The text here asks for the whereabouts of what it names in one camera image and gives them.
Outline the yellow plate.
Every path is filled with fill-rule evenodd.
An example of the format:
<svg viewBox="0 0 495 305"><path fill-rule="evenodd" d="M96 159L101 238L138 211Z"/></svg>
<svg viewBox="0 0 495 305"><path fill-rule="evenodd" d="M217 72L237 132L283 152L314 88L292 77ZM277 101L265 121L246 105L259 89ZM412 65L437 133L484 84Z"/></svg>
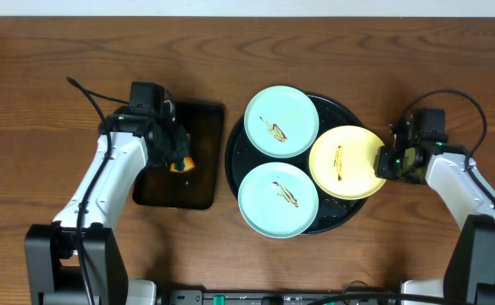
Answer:
<svg viewBox="0 0 495 305"><path fill-rule="evenodd" d="M358 200L379 191L386 180L375 175L375 157L383 141L372 131L343 125L324 132L309 153L309 172L326 194Z"/></svg>

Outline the black rectangular tray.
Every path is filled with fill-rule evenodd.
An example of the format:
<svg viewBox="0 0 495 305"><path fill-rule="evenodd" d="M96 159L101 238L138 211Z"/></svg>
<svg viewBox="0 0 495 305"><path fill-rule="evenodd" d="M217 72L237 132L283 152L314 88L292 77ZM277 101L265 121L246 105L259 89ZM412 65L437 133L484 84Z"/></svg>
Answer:
<svg viewBox="0 0 495 305"><path fill-rule="evenodd" d="M164 164L146 167L133 186L133 201L142 206L204 210L214 201L225 107L202 100L178 102L177 119L190 135L194 168L174 172Z"/></svg>

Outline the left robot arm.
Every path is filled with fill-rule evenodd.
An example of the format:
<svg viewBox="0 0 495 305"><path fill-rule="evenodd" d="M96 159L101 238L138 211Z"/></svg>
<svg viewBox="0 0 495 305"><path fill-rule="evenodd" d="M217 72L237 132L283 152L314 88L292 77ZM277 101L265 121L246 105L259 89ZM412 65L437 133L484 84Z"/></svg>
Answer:
<svg viewBox="0 0 495 305"><path fill-rule="evenodd" d="M34 304L154 304L158 287L128 276L115 230L136 178L189 154L176 105L135 103L99 127L97 151L75 194L49 225L32 225L25 258Z"/></svg>

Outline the black round tray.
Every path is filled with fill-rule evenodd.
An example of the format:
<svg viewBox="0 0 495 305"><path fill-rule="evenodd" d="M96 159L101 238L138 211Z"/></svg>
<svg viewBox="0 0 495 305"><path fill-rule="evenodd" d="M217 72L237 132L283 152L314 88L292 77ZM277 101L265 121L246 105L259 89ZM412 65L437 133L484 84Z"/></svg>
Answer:
<svg viewBox="0 0 495 305"><path fill-rule="evenodd" d="M338 101L314 93L309 93L308 97L315 105L320 118L319 135L342 125L363 125L352 111ZM249 141L243 120L239 119L230 133L225 149L225 174L233 195L238 195L240 184L249 171L260 164L277 160L260 152ZM318 213L312 224L303 232L305 235L324 233L345 224L368 200L367 197L356 200L339 199L322 190L318 190L318 196Z"/></svg>

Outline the green and yellow sponge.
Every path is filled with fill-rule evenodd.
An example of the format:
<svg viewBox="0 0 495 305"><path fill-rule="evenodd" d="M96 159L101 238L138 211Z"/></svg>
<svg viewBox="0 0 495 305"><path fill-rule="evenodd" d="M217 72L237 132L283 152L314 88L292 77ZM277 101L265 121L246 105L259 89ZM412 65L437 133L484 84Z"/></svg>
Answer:
<svg viewBox="0 0 495 305"><path fill-rule="evenodd" d="M195 163L191 156L191 135L189 133L186 134L186 147L187 147L187 155L177 163L172 163L170 165L170 172L172 173L186 173L195 168Z"/></svg>

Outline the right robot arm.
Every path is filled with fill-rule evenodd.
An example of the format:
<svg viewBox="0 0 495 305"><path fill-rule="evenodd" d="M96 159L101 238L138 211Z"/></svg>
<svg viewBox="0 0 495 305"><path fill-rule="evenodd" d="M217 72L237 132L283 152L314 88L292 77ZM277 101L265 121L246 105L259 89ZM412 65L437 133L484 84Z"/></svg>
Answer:
<svg viewBox="0 0 495 305"><path fill-rule="evenodd" d="M427 185L442 199L460 229L440 280L402 284L402 304L495 304L495 190L472 153L448 143L441 123L399 123L391 148L379 149L381 178Z"/></svg>

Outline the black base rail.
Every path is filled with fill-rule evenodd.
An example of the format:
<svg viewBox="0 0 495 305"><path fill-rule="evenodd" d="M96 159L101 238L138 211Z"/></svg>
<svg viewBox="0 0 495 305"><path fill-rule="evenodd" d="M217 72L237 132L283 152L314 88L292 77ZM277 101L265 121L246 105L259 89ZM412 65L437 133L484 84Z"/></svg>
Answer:
<svg viewBox="0 0 495 305"><path fill-rule="evenodd" d="M341 295L341 292L203 291L189 289L159 292L155 303L157 305L306 305L336 295Z"/></svg>

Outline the light blue plate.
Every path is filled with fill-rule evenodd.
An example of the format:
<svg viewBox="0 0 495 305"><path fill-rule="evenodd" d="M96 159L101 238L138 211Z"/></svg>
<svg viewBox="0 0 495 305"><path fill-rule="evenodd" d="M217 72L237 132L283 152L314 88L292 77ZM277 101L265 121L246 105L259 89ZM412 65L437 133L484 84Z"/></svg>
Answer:
<svg viewBox="0 0 495 305"><path fill-rule="evenodd" d="M299 168L281 162L249 171L240 184L237 201L247 224L275 239L302 234L319 210L314 182Z"/></svg>
<svg viewBox="0 0 495 305"><path fill-rule="evenodd" d="M248 140L260 152L292 158L314 143L320 118L307 94L290 86L271 86L251 99L243 123Z"/></svg>

